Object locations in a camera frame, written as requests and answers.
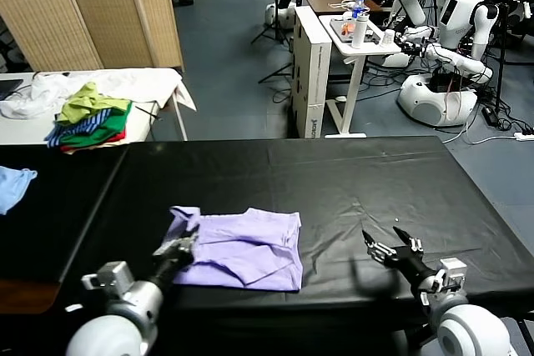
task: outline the folded clothes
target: folded clothes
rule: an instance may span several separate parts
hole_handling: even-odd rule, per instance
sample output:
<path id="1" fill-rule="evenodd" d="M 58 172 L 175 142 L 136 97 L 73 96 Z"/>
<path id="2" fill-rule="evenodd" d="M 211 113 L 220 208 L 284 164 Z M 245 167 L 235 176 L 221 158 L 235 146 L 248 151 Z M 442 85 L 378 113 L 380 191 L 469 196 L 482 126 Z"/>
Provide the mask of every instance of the folded clothes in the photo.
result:
<path id="1" fill-rule="evenodd" d="M 37 171 L 14 170 L 0 166 L 0 214 L 6 214 L 23 198 L 30 181 L 37 177 Z"/>
<path id="2" fill-rule="evenodd" d="M 108 139 L 104 143 L 116 143 L 116 142 L 122 141 L 125 138 L 126 138 L 126 130 L 124 129 L 121 133 L 118 133 L 114 137 L 111 137 L 110 139 Z M 74 153 L 74 152 L 76 152 L 78 150 L 87 150 L 87 149 L 97 148 L 98 146 L 101 146 L 101 145 L 103 145 L 103 143 L 100 143 L 99 145 L 89 146 L 87 148 L 73 148 L 71 146 L 62 146 L 59 149 L 64 153 L 66 153 L 66 152 Z"/>
<path id="3" fill-rule="evenodd" d="M 100 95 L 95 83 L 86 83 L 63 105 L 57 122 L 63 125 L 75 124 L 78 121 L 94 116 L 105 108 L 116 108 L 125 111 L 129 100 L 109 98 Z"/>
<path id="4" fill-rule="evenodd" d="M 106 119 L 110 116 L 111 111 L 111 108 L 105 108 L 94 116 L 85 118 L 74 125 L 63 126 L 56 123 L 52 132 L 44 140 L 48 141 L 47 146 L 49 148 L 55 148 L 59 146 L 59 141 L 65 135 L 94 133 L 97 128 L 100 127 L 103 122 L 106 121 Z"/>
<path id="5" fill-rule="evenodd" d="M 132 103 L 128 101 L 126 111 L 117 108 L 111 109 L 109 117 L 91 134 L 69 134 L 63 135 L 59 140 L 63 146 L 70 148 L 86 148 L 107 142 L 110 138 L 120 134 L 126 127 L 126 119 L 132 108 Z"/>
<path id="6" fill-rule="evenodd" d="M 297 249 L 298 213 L 249 208 L 243 214 L 201 216 L 199 208 L 175 206 L 167 237 L 180 226 L 199 225 L 194 263 L 177 274 L 175 283 L 218 285 L 269 291 L 298 291 L 302 264 Z"/>

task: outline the white table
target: white table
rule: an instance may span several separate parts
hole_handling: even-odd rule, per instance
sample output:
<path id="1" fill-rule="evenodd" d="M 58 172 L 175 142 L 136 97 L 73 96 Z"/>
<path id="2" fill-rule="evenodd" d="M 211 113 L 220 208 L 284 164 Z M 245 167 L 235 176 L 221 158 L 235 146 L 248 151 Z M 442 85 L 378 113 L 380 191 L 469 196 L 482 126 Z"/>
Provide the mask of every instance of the white table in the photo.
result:
<path id="1" fill-rule="evenodd" d="M 326 32 L 332 38 L 334 45 L 338 48 L 340 53 L 346 57 L 345 64 L 354 63 L 354 67 L 352 68 L 352 75 L 350 76 L 349 91 L 347 93 L 343 115 L 341 115 L 340 110 L 337 107 L 337 102 L 334 99 L 327 100 L 326 105 L 328 106 L 328 109 L 332 114 L 332 118 L 334 119 L 335 126 L 340 133 L 338 137 L 364 137 L 364 134 L 350 134 L 349 129 L 350 122 L 354 116 L 358 91 L 360 90 L 360 81 L 364 69 L 365 58 L 367 56 L 400 53 L 401 48 L 394 43 L 388 46 L 380 46 L 371 42 L 366 42 L 361 45 L 361 48 L 354 49 L 349 43 L 341 42 L 339 37 L 335 34 L 334 30 L 330 26 L 330 20 L 334 18 L 340 18 L 340 16 L 320 16 L 319 20 L 321 24 L 323 24 L 323 27 L 325 27 Z M 382 30 L 380 30 L 371 21 L 368 22 L 367 29 L 372 29 L 380 39 L 382 39 L 384 36 Z"/>
<path id="2" fill-rule="evenodd" d="M 87 72 L 71 72 L 72 75 L 83 74 Z M 33 73 L 14 73 L 0 74 L 0 80 L 22 79 L 21 86 L 29 85 L 32 81 Z M 187 134 L 184 128 L 176 95 L 173 93 L 172 102 L 174 105 L 175 117 L 180 126 L 182 137 L 187 140 Z M 130 142 L 143 142 L 149 135 L 150 128 L 155 118 L 139 110 L 142 108 L 148 113 L 157 115 L 159 106 L 156 102 L 151 103 L 134 103 L 128 119 L 126 120 L 126 132 Z M 0 114 L 0 144 L 1 145 L 34 145 L 44 144 L 45 137 L 52 131 L 54 122 L 53 113 L 45 114 L 39 118 L 28 120 L 18 120 L 5 118 Z"/>

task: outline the tripod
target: tripod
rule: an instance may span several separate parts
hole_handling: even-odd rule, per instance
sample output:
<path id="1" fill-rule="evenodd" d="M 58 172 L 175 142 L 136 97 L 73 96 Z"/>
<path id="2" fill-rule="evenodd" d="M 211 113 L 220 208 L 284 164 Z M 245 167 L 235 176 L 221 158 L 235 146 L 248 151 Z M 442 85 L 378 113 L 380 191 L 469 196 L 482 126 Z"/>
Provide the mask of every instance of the tripod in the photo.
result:
<path id="1" fill-rule="evenodd" d="M 259 33 L 256 36 L 256 38 L 254 38 L 250 42 L 250 44 L 253 44 L 254 42 L 256 42 L 261 37 L 266 37 L 268 39 L 271 39 L 273 41 L 277 41 L 277 42 L 280 42 L 280 43 L 287 42 L 288 45 L 289 45 L 287 37 L 285 36 L 285 33 L 284 33 L 284 29 L 282 29 L 282 27 L 280 26 L 280 21 L 278 19 L 278 10 L 279 10 L 279 8 L 278 8 L 279 4 L 278 3 L 279 3 L 279 0 L 275 0 L 275 21 L 273 23 L 271 23 L 270 25 L 268 25 L 267 27 L 265 27 L 265 29 L 261 33 Z M 265 34 L 270 29 L 274 29 L 275 30 L 275 37 L 274 38 Z"/>

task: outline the black table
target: black table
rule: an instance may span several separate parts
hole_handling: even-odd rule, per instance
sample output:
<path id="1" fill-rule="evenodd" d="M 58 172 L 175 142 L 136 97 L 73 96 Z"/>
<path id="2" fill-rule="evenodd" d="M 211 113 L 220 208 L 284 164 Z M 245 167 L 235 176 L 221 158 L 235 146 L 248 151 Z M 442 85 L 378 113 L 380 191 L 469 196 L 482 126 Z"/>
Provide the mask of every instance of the black table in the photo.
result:
<path id="1" fill-rule="evenodd" d="M 148 274 L 173 205 L 300 212 L 305 273 L 299 293 L 176 287 L 170 338 L 193 321 L 247 338 L 424 322 L 407 282 L 366 254 L 361 229 L 397 245 L 393 225 L 423 240 L 430 266 L 464 261 L 472 303 L 499 316 L 534 309 L 534 258 L 434 137 L 133 144 L 74 275 L 123 259 Z"/>
<path id="2" fill-rule="evenodd" d="M 0 216 L 0 313 L 50 307 L 126 151 L 68 156 L 44 146 L 0 147 L 0 165 L 38 172 Z"/>

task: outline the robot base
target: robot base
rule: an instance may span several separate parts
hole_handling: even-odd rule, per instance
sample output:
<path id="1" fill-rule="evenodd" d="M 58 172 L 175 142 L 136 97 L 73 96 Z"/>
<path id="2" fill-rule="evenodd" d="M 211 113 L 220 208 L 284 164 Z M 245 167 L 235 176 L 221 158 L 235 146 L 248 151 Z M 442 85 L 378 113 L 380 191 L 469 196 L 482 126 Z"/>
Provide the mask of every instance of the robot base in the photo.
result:
<path id="1" fill-rule="evenodd" d="M 475 107 L 472 91 L 435 93 L 428 88 L 431 74 L 411 75 L 402 84 L 397 102 L 413 119 L 432 127 L 464 125 Z"/>
<path id="2" fill-rule="evenodd" d="M 408 67 L 410 57 L 408 54 L 397 53 L 387 56 L 369 56 L 369 61 L 382 67 L 404 68 Z"/>

